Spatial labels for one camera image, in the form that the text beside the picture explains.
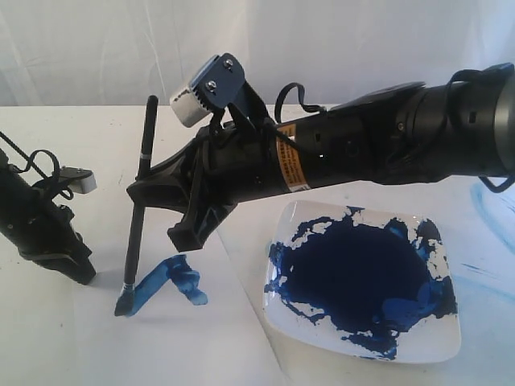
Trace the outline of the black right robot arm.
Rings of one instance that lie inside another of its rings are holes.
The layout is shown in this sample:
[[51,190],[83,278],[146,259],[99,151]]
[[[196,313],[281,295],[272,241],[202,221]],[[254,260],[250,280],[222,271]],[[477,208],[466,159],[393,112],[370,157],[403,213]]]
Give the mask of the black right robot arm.
[[246,81],[227,81],[223,109],[177,154],[128,187],[134,204],[177,211],[180,252],[200,249],[246,201],[355,181],[437,183],[476,176],[492,192],[514,183],[514,66],[457,71],[281,121]]

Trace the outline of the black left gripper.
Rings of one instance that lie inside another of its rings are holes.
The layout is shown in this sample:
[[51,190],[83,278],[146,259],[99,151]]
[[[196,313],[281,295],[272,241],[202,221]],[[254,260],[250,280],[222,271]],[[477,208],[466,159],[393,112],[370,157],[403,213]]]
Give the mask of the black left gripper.
[[1,152],[1,234],[23,259],[38,261],[45,269],[88,285],[97,273],[89,260],[92,250],[73,230],[71,209],[58,207],[53,202],[66,189],[59,182],[63,167],[45,150],[43,153],[54,165],[51,176],[33,186],[21,177],[34,166],[38,153],[38,150],[32,153],[26,168],[21,170],[9,163],[6,153]]

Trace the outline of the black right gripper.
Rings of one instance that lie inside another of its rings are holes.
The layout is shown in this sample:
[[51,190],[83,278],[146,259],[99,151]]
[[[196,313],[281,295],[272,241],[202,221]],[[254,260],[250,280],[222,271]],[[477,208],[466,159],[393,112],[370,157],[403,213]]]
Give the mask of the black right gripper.
[[182,219],[167,229],[178,252],[200,250],[240,203],[286,195],[274,141],[244,144],[234,136],[215,147],[207,126],[183,149],[152,166],[149,174],[127,188],[145,207],[177,211]]

